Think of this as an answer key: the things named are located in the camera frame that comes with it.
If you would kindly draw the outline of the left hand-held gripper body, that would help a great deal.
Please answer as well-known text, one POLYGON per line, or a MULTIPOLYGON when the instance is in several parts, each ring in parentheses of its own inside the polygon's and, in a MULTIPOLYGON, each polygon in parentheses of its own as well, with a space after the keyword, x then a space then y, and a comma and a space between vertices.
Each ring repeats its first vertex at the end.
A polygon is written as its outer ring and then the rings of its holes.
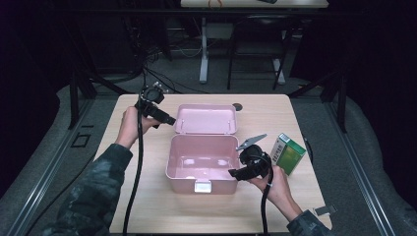
POLYGON ((147 106, 156 106, 164 99, 164 89, 159 82, 152 86, 144 86, 140 92, 139 99, 135 107, 144 115, 147 106))

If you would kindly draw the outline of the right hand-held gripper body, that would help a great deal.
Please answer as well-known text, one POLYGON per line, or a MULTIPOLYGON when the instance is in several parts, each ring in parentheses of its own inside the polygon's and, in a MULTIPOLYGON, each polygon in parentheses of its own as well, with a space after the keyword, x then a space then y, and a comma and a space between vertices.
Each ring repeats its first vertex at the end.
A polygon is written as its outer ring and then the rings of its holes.
POLYGON ((260 173, 259 176, 262 178, 265 178, 268 175, 269 169, 271 168, 271 160, 269 155, 256 145, 256 142, 266 136, 266 134, 261 134, 248 138, 236 148, 237 151, 241 150, 239 160, 242 164, 244 164, 244 167, 248 166, 256 168, 260 173))

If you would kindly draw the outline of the green and white carton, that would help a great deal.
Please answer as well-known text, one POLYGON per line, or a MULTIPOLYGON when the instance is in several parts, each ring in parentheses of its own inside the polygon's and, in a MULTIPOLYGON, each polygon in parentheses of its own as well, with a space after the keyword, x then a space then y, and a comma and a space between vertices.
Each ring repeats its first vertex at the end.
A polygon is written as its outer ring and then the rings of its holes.
POLYGON ((281 133, 274 143, 270 157, 274 165, 279 166, 287 175, 290 175, 305 153, 306 150, 303 147, 281 133))

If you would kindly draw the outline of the pink plastic storage box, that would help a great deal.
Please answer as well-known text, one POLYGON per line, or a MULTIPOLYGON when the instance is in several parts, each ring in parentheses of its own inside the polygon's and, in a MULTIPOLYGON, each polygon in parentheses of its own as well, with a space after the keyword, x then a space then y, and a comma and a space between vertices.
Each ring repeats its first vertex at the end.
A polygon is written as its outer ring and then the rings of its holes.
POLYGON ((238 181, 229 174, 240 162, 235 107, 182 104, 174 124, 166 177, 177 194, 232 195, 238 181))

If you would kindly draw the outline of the person's left hand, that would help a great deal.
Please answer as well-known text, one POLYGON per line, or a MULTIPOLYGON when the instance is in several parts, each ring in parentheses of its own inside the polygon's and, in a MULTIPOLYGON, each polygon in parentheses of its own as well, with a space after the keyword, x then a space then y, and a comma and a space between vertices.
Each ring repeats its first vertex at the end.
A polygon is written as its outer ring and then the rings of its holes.
POLYGON ((124 148, 130 149, 138 139, 139 134, 144 135, 152 126, 159 125, 153 118, 142 116, 139 120, 138 109, 129 106, 123 113, 122 122, 115 143, 124 148))

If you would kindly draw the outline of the person's right hand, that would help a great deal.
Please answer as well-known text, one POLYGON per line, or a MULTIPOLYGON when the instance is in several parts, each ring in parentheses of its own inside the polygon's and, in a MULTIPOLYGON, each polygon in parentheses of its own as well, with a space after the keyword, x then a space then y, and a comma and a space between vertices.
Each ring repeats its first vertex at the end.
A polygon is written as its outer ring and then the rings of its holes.
POLYGON ((279 166, 274 166, 272 172, 273 178, 268 192, 268 200, 275 205, 288 221, 292 221, 303 210, 297 205, 291 195, 285 172, 279 166))

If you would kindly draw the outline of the white-legged background desk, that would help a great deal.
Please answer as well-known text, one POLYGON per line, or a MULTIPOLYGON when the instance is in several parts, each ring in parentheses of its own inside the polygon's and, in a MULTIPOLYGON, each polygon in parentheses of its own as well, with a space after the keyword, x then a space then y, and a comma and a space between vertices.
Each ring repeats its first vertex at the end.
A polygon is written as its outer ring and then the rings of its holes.
MULTIPOLYGON (((200 9, 325 9, 328 7, 328 0, 273 0, 267 3, 266 0, 180 0, 182 8, 188 10, 200 9)), ((200 69, 200 83, 205 84, 208 81, 209 53, 208 53, 208 34, 207 34, 207 17, 203 17, 202 23, 202 61, 200 69)))

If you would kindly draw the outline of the black metal stand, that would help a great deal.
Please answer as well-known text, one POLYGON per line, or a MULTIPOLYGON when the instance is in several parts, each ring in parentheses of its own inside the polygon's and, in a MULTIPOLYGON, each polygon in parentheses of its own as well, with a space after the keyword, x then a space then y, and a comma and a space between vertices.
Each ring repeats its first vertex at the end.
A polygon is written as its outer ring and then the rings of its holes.
POLYGON ((311 89, 324 85, 320 95, 322 102, 332 102, 337 97, 336 123, 340 130, 345 133, 345 113, 347 100, 347 78, 343 72, 332 72, 316 81, 310 82, 305 86, 288 94, 290 98, 299 97, 311 89))
POLYGON ((91 80, 92 73, 88 71, 74 72, 72 74, 69 83, 71 110, 69 130, 73 129, 80 119, 79 92, 81 92, 86 99, 95 99, 97 95, 91 80))

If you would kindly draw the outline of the grey tape strip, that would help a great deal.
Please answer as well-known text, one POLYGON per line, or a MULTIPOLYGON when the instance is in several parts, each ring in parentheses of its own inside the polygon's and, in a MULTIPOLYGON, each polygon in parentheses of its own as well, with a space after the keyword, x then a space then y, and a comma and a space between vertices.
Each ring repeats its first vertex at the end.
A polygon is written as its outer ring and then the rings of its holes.
POLYGON ((314 213, 317 216, 321 216, 321 215, 331 215, 333 213, 336 213, 337 209, 334 205, 330 205, 330 206, 320 206, 314 209, 314 213))

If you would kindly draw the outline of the black chair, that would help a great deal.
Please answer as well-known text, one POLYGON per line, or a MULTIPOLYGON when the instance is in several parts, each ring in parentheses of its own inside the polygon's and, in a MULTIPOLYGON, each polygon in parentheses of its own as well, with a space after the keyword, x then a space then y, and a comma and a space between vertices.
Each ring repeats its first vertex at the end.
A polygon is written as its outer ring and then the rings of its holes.
POLYGON ((234 24, 228 49, 227 88, 234 74, 273 73, 273 89, 285 83, 283 65, 299 22, 290 16, 252 15, 234 24))

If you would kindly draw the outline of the metal floor rail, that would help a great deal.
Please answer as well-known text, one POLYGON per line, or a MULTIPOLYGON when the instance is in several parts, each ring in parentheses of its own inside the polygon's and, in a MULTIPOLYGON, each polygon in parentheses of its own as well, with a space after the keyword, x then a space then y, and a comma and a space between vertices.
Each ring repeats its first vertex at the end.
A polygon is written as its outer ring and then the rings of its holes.
POLYGON ((366 202, 368 210, 372 215, 374 222, 380 232, 381 236, 396 236, 394 229, 387 217, 387 214, 381 204, 379 197, 377 196, 368 175, 365 172, 365 169, 362 166, 362 163, 358 157, 358 154, 352 145, 346 132, 343 132, 340 128, 337 118, 335 108, 331 103, 324 103, 325 110, 328 113, 328 116, 331 120, 331 124, 336 130, 337 135, 341 139, 345 151, 347 153, 347 159, 350 165, 351 172, 355 178, 355 181, 360 189, 360 192, 363 196, 363 199, 366 202))
POLYGON ((23 236, 30 221, 53 181, 58 168, 75 138, 81 122, 88 115, 93 100, 80 105, 79 118, 73 126, 69 104, 61 104, 51 128, 40 142, 29 162, 0 200, 0 219, 4 233, 0 236, 23 236))

